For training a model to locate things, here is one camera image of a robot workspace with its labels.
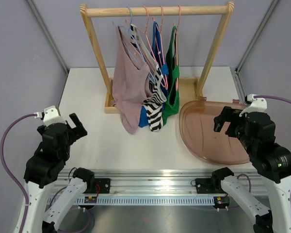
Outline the mauve pink tank top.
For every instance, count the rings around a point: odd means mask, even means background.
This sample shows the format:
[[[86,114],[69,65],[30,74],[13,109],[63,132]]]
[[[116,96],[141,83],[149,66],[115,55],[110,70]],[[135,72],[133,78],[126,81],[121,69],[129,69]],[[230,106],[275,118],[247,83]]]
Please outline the mauve pink tank top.
[[[146,82],[150,68],[139,50],[126,37],[126,32],[116,27],[118,52],[113,76],[113,105],[119,110],[125,130],[134,134],[140,122],[143,102],[150,96]]]

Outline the black white striped tank top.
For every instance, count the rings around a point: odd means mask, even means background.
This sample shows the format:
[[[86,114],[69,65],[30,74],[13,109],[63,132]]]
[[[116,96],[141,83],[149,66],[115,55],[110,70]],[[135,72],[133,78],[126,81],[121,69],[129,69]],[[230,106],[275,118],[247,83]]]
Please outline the black white striped tank top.
[[[158,62],[152,55],[144,42],[135,25],[130,26],[131,29],[131,43],[140,49],[142,56],[150,68],[148,81],[146,82],[146,90],[150,91],[150,96],[144,101],[142,107],[141,118],[146,116],[147,124],[152,132],[157,132],[163,127],[163,104],[166,102],[166,96],[161,90],[161,83],[163,75]]]

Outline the pink hanger of striped top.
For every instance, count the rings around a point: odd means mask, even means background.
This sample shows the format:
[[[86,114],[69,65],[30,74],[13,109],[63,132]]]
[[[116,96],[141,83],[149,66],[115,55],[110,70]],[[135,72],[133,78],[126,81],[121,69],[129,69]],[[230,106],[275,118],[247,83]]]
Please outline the pink hanger of striped top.
[[[143,33],[143,34],[145,35],[146,40],[147,40],[147,43],[148,43],[148,46],[149,46],[149,49],[150,49],[150,52],[151,52],[151,55],[152,55],[152,58],[155,60],[156,65],[159,67],[159,64],[158,64],[158,62],[157,62],[157,60],[156,60],[155,54],[154,54],[154,52],[153,52],[153,49],[152,49],[152,46],[151,46],[151,43],[150,43],[150,41],[149,41],[148,34],[147,34],[148,23],[149,23],[149,11],[148,11],[147,7],[143,6],[143,8],[145,9],[146,14],[147,14],[147,22],[146,22],[145,30],[142,31],[142,30],[140,30],[139,28],[137,28],[137,29],[138,29],[141,33]],[[168,88],[168,83],[167,83],[167,81],[165,80],[165,78],[163,78],[162,80],[163,80],[162,87],[164,87],[164,88],[167,90],[167,88]]]

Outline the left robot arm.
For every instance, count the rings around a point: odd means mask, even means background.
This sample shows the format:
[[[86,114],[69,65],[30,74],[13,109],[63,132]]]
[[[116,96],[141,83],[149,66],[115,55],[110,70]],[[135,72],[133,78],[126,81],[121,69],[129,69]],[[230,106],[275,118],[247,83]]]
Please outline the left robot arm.
[[[19,233],[55,233],[62,220],[82,193],[95,188],[94,172],[77,168],[67,188],[47,208],[47,201],[59,173],[70,157],[70,146],[87,135],[87,131],[75,113],[69,115],[75,124],[72,128],[59,113],[43,114],[38,132],[42,141],[27,163],[24,174],[26,197],[15,228]]]

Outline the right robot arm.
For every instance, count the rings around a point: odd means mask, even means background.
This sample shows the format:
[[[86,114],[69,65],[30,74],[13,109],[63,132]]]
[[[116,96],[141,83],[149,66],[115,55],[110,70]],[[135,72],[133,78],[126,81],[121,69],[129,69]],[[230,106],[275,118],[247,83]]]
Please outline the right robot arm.
[[[265,185],[270,208],[261,204],[227,167],[212,173],[210,186],[232,197],[250,218],[256,233],[291,233],[291,152],[275,142],[275,123],[263,112],[242,114],[225,106],[214,118],[214,131],[237,138]]]

